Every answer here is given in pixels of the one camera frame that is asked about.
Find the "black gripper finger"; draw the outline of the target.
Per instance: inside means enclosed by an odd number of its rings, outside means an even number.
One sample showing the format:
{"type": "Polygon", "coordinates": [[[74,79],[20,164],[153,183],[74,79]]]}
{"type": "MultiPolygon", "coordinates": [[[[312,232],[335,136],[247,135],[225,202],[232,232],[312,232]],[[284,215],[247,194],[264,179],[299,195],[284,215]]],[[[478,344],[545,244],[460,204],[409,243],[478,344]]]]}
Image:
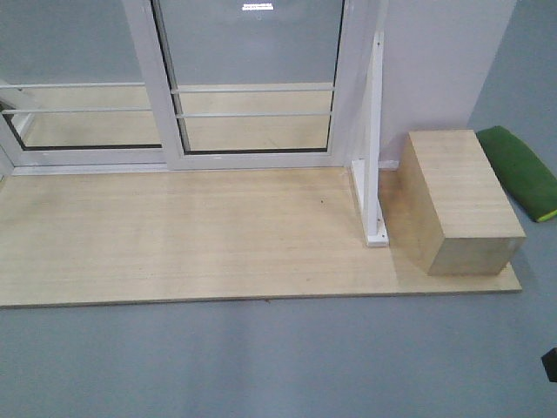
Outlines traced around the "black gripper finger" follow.
{"type": "Polygon", "coordinates": [[[550,382],[557,382],[557,347],[552,347],[541,356],[541,362],[550,382]]]}

